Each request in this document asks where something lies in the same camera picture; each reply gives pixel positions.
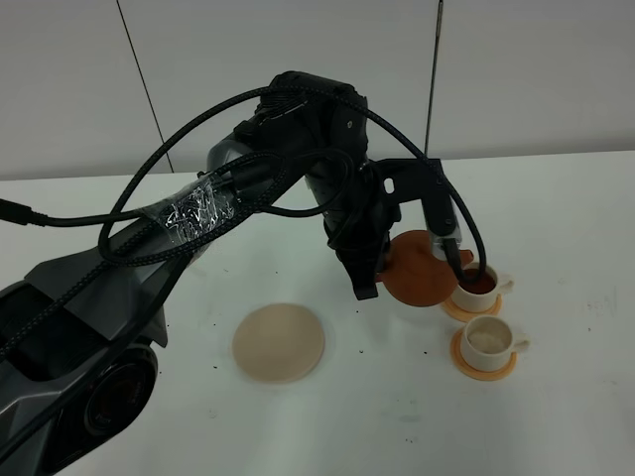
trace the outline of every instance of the cup handle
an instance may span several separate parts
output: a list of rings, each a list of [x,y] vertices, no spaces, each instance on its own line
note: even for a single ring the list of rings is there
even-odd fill
[[[498,277],[498,292],[502,295],[508,295],[514,290],[514,279],[506,273]]]
[[[531,340],[529,335],[517,333],[514,335],[514,352],[524,352],[529,348]]]

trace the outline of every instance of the table surface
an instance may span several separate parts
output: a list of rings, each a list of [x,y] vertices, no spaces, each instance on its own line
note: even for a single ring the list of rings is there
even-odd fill
[[[633,474],[635,153],[444,167],[489,262],[516,280],[501,315],[532,344],[511,376],[460,374],[448,355],[460,325],[438,306],[409,307],[383,289],[355,300],[318,217],[254,216],[215,242],[166,301],[170,343],[158,349],[147,407],[62,474]],[[148,177],[132,203],[193,179]],[[0,182],[0,196],[50,215],[101,213],[127,181]],[[313,204],[303,183],[281,202]],[[420,210],[404,206],[393,236],[422,228]],[[0,223],[0,286],[92,247],[97,233]],[[257,384],[234,364],[231,338],[251,310],[281,301],[318,315],[325,353],[299,382]]]

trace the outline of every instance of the plastic wrap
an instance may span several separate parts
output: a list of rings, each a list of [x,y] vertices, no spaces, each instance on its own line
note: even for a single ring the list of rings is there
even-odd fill
[[[207,174],[177,193],[144,208],[175,245],[208,233],[234,216],[234,196],[220,178]]]

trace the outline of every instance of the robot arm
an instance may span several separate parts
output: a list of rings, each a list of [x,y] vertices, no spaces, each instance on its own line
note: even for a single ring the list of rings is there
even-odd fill
[[[261,99],[255,115],[211,149],[208,173],[158,206],[121,213],[143,175],[180,138],[253,97]],[[460,233],[450,196],[459,208],[462,201],[441,163],[425,158],[366,104],[348,84],[287,72],[192,120],[135,175],[111,214],[52,219],[0,202],[0,219],[16,223],[104,223],[96,248],[42,263],[0,293],[0,474],[54,474],[134,420],[157,374],[149,344],[167,344],[163,302],[198,249],[254,212],[322,213],[328,246],[357,298],[365,299],[377,296],[376,275],[390,248],[390,228],[401,219],[400,203],[420,200],[434,253],[447,257],[459,276]],[[367,117],[417,159],[368,160]],[[272,205],[302,177],[316,208]],[[394,190],[386,190],[386,179]],[[188,200],[215,204],[214,193],[227,200],[227,213],[214,220],[190,213]],[[136,221],[108,237],[114,222],[132,217]],[[122,388],[129,392],[116,390]]]

